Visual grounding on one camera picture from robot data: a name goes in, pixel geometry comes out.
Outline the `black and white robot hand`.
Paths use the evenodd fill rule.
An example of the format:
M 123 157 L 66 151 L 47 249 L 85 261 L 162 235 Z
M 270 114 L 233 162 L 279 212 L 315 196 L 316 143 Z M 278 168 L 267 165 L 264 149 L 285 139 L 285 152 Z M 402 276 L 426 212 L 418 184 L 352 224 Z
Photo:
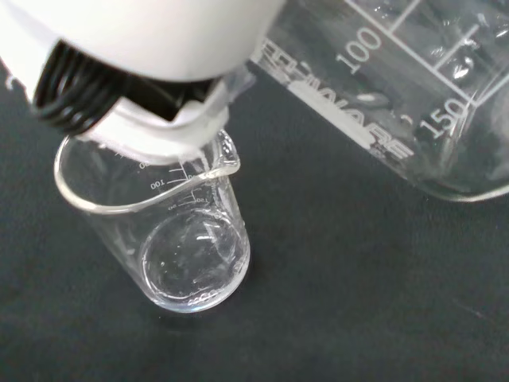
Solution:
M 225 128 L 283 1 L 4 1 L 1 62 L 43 127 L 163 166 Z

